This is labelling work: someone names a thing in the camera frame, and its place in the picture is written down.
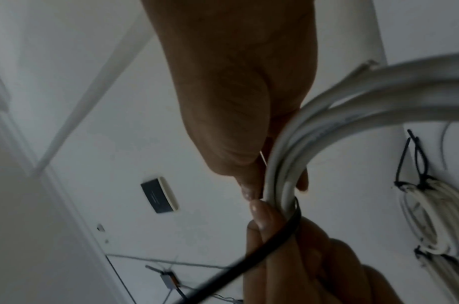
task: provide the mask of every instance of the small electronic device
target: small electronic device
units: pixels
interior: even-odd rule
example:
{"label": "small electronic device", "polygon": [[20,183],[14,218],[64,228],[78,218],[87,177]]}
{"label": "small electronic device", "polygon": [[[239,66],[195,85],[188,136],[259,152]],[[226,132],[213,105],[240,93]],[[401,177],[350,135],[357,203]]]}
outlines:
{"label": "small electronic device", "polygon": [[141,184],[146,198],[156,213],[166,213],[178,210],[178,206],[171,200],[171,192],[165,187],[162,177],[155,178]]}

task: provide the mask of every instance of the hand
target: hand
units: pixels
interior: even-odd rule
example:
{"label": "hand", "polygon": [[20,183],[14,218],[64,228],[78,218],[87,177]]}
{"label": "hand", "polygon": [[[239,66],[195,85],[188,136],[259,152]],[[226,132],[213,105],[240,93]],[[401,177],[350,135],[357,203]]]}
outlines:
{"label": "hand", "polygon": [[[250,203],[254,221],[247,229],[247,253],[285,224],[266,203]],[[302,218],[296,236],[244,275],[245,304],[394,304],[401,303],[378,271],[362,266],[345,243],[329,239]]]}
{"label": "hand", "polygon": [[[311,0],[143,0],[186,130],[209,168],[261,196],[265,159],[315,78]],[[308,188],[304,172],[297,188]]]}

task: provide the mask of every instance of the white cable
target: white cable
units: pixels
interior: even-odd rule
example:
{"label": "white cable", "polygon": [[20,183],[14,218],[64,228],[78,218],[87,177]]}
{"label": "white cable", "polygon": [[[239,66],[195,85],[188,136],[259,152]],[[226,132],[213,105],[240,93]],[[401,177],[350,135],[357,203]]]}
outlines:
{"label": "white cable", "polygon": [[[459,54],[352,73],[307,103],[275,142],[263,199],[289,218],[296,182],[321,150],[364,130],[412,121],[459,121]],[[423,251],[459,259],[459,192],[439,181],[428,183],[434,190],[405,186],[401,210],[422,239]],[[418,203],[410,204],[409,197]],[[459,303],[457,264],[429,254],[421,255],[420,261],[437,285]]]}

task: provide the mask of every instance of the cable bundle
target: cable bundle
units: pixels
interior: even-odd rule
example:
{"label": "cable bundle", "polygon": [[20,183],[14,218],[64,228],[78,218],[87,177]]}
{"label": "cable bundle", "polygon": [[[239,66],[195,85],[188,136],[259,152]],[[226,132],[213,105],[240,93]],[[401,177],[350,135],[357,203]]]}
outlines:
{"label": "cable bundle", "polygon": [[295,203],[296,183],[306,165],[325,147],[377,127],[410,121],[459,121],[459,54],[370,71],[372,66],[373,62],[362,65],[303,106],[275,142],[263,199],[289,219],[284,231],[188,294],[185,303],[207,298],[289,238],[301,216]]}
{"label": "cable bundle", "polygon": [[[459,303],[459,191],[428,175],[426,158],[418,137],[408,130],[403,155],[394,184],[401,190],[400,209],[420,245],[416,257],[435,283],[453,303]],[[419,184],[399,181],[403,160],[410,141],[414,141],[414,159]],[[418,156],[424,170],[420,171]]]}

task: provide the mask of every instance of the skin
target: skin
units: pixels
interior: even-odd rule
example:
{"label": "skin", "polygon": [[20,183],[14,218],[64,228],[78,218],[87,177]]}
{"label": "skin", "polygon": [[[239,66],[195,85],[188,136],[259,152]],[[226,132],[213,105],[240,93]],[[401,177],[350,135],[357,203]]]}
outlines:
{"label": "skin", "polygon": [[[208,167],[259,198],[273,142],[317,68],[309,0],[145,0],[186,130]],[[304,172],[297,185],[308,188]]]}
{"label": "skin", "polygon": [[[250,203],[250,253],[281,229],[261,196],[273,142],[317,69],[311,0],[142,0],[169,64],[186,130],[208,167]],[[308,188],[305,171],[297,184]],[[244,302],[400,303],[345,243],[303,219],[298,233],[244,275]]]}
{"label": "skin", "polygon": [[[254,221],[247,228],[247,254],[280,230],[283,217],[266,203],[250,203]],[[303,218],[297,234],[244,275],[245,304],[402,303],[377,270],[361,265],[345,243],[330,239]]]}

